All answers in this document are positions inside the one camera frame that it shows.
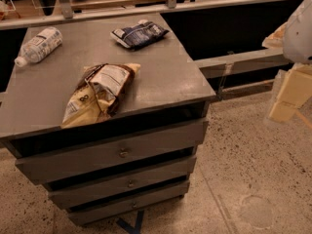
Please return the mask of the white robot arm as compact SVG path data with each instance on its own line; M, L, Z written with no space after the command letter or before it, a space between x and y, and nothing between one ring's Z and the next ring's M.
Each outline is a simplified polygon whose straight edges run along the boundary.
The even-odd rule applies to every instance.
M303 0L262 46L282 48L284 57L293 62L268 114L275 122L287 122L312 97L312 0Z

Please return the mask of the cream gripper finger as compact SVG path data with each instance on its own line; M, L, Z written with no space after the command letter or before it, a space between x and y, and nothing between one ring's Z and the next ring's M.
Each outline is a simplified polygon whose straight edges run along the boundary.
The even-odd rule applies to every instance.
M268 118L279 123L290 120L312 97L312 65L295 63L285 73L282 86L274 99Z
M273 33L267 36L263 42L262 46L264 48L282 48L283 47L283 37L285 33L287 24L283 23L280 25Z

